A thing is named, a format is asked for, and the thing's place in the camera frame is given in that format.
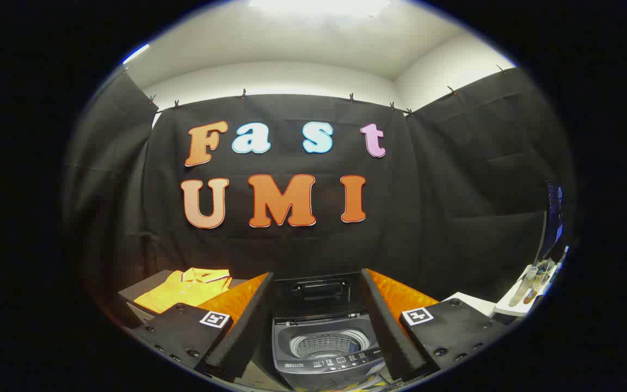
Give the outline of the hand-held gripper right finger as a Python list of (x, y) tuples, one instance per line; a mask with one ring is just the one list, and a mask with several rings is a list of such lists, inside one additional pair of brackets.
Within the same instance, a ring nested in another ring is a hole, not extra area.
[(507, 326), (460, 298), (437, 301), (371, 269), (362, 295), (390, 376), (410, 381), (467, 362), (507, 334)]

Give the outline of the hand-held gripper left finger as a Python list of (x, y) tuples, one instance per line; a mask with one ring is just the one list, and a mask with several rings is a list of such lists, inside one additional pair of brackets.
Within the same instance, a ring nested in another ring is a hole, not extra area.
[(177, 301), (131, 335), (191, 372), (232, 382), (245, 373), (269, 323), (273, 282), (267, 272), (201, 305)]

